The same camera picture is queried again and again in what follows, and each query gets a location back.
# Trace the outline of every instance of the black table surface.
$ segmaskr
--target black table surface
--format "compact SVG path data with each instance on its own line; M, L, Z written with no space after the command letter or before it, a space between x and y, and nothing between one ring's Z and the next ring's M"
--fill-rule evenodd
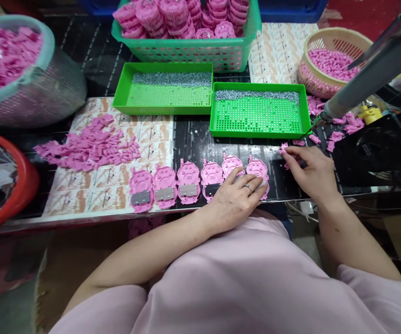
M139 61L123 43L117 42L112 37L111 19L96 19L90 16L50 16L46 17L45 23L53 31L57 47L81 67L87 79L88 97L114 96L124 63ZM215 74L215 81L250 82L248 66L242 73ZM0 128L0 135L17 145L35 164L41 180L38 195L15 219L42 215L57 166L45 162L35 153L33 147L50 140L64 142L72 119L73 116L57 124L31 130ZM248 156L252 154L254 159L263 160L268 167L270 185L268 201L308 198L298 187L291 172L285 170L283 167L285 161L277 153L279 146L285 140L213 138L209 133L209 125L209 116L175 116L173 168L180 167L181 158L194 162L199 169L203 167L203 158L221 165L224 152L227 155L236 155L246 165ZM329 135L334 129L336 128L332 125L324 132ZM325 136L323 131L319 129L317 134L323 141ZM370 192L370 188L345 188L341 184L338 186L343 194ZM196 204L182 206L178 202L175 209L199 207L204 204L206 200L199 196Z

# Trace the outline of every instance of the tan plastic basket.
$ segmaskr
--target tan plastic basket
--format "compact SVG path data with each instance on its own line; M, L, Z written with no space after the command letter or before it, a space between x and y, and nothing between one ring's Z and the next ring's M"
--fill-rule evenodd
M354 60L373 44L362 34L344 28L325 28L310 35L304 43L304 54L298 69L298 79L306 87L308 93L314 96L330 99L347 83L320 71L308 57L314 49L339 51Z

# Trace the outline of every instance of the workbench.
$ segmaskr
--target workbench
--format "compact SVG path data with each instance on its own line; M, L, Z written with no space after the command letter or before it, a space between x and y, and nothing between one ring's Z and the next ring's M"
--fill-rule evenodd
M213 138L209 133L209 116L124 116L111 107L112 96L125 62L137 61L129 49L110 34L112 20L94 21L85 16L48 17L57 45L80 64L88 81L89 99L82 110L53 126L35 130L0 129L0 134L17 145L40 172L41 185L35 200L17 217L0 226L0 233L45 227L108 222L135 218L129 203L130 168L155 171L155 164L177 170L180 159L195 163L201 170L203 159L221 165L223 153L236 155L246 166L250 154L268 167L270 191L267 202L307 199L285 161L278 153L286 140ZM215 81L296 84L296 68L314 24L264 23L254 41L248 65L242 73L215 74ZM129 136L136 135L141 158L131 164L106 166L93 172L73 172L48 165L33 150L49 140L65 142L66 135L77 132L92 117L102 113L115 117L115 126ZM319 129L326 138L334 125ZM339 182L345 195L378 191L378 188L351 188ZM206 204L200 195L197 203L181 205L180 200L168 210L154 204L148 215L190 211Z

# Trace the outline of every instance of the perforated tray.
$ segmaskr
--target perforated tray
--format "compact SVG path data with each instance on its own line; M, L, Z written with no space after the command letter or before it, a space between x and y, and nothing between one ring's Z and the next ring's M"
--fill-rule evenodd
M299 105L287 99L244 97L216 101L218 90L294 91ZM311 127L304 85L214 83L210 132L214 137L299 139Z
M210 72L211 86L182 87L133 83L135 73ZM115 91L113 107L127 115L209 115L212 64L126 63Z

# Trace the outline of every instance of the green plastic tray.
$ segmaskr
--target green plastic tray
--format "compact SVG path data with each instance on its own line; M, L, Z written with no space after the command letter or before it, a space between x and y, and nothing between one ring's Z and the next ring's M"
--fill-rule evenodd
M119 7L128 3L121 0ZM126 44L142 62L213 63L214 72L243 72L247 67L256 33L262 31L257 0L250 0L244 37L235 39L126 39L123 28L114 20L112 36Z
M211 72L210 87L157 86L132 83L135 73ZM126 115L209 115L212 64L126 63L112 106Z
M294 91L299 93L299 105L289 100L263 97L216 101L218 90ZM210 132L214 137L299 139L310 127L304 85L214 83L210 121Z

